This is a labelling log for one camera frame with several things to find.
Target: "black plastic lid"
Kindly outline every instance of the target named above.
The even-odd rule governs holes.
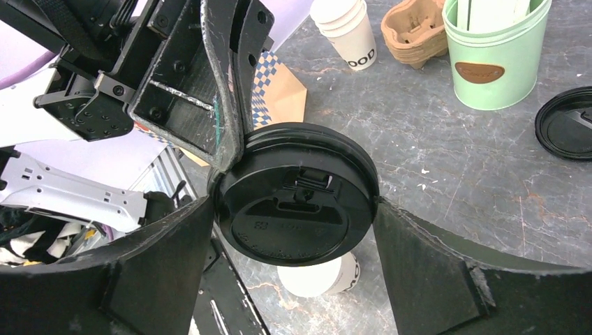
[[[535,119],[536,137],[551,154],[572,161],[592,161],[592,87],[559,94]]]
[[[354,248],[376,215],[378,177],[351,139],[311,124],[278,124],[246,138],[243,158],[209,176],[228,242],[255,260],[315,265]]]

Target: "white paper cup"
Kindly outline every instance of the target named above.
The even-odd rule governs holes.
[[[352,70],[376,60],[376,40],[365,0],[315,0],[311,18]]]
[[[351,290],[360,278],[352,253],[310,267],[278,267],[279,280],[290,293],[304,298]]]

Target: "tabletop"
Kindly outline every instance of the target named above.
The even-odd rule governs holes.
[[[380,21],[398,2],[367,0],[378,58],[366,70],[349,70],[310,19],[278,50],[308,89],[305,121],[364,147],[381,195],[415,215],[500,251],[592,267],[592,165],[553,157],[534,132],[545,102],[592,82],[592,1],[553,2],[535,89],[496,112],[457,100],[448,55],[421,70],[391,56]],[[229,252],[271,334],[397,333],[372,230],[353,250],[360,282],[332,296],[294,297],[275,267]]]

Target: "brown pulp tray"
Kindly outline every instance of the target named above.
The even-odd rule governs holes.
[[[446,54],[444,0],[404,0],[383,18],[380,30],[393,57],[413,68]]]

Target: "green metal bucket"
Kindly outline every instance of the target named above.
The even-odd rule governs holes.
[[[527,97],[538,64],[552,0],[531,0],[531,13],[506,29],[470,33],[456,27],[458,0],[442,16],[457,98],[476,110],[499,110]]]

